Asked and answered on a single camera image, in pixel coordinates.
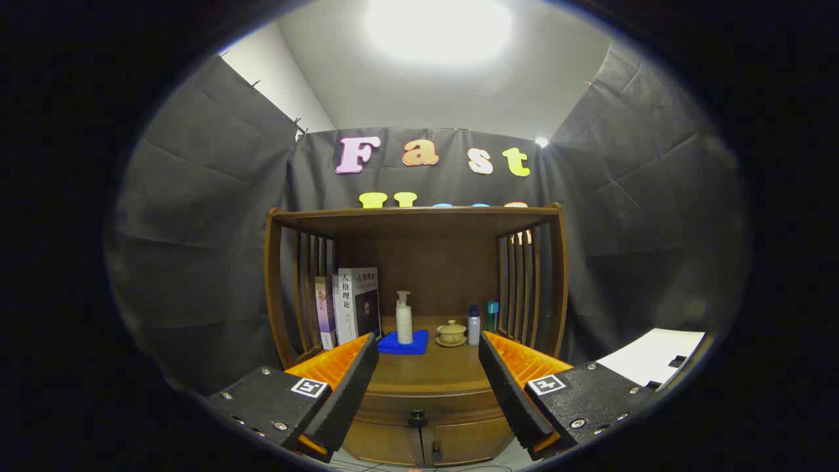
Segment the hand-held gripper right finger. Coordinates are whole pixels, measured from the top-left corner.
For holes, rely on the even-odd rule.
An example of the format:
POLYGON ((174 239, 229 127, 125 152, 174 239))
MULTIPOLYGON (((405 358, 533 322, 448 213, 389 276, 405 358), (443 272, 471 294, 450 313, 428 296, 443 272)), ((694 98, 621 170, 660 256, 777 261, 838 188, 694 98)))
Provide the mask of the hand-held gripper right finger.
POLYGON ((534 461, 593 441, 656 394, 604 364, 572 367, 486 330, 478 355, 507 425, 534 461))

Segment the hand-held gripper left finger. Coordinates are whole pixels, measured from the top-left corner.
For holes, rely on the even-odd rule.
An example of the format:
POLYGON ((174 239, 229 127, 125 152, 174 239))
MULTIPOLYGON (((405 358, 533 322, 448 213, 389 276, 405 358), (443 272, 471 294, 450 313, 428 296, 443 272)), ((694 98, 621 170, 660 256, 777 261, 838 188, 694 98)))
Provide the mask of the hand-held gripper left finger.
POLYGON ((365 334, 279 370, 267 366, 206 398, 216 420, 287 455, 329 463, 343 445, 378 364, 365 334))

